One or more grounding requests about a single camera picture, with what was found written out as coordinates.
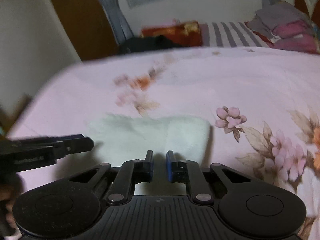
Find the person's left hand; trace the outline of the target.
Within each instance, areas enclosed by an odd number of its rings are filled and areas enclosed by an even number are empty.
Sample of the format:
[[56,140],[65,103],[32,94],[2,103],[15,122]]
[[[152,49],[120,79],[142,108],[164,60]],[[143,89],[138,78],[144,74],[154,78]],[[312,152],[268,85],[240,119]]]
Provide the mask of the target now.
[[1,239],[16,232],[16,222],[12,208],[23,191],[23,183],[16,173],[1,175]]

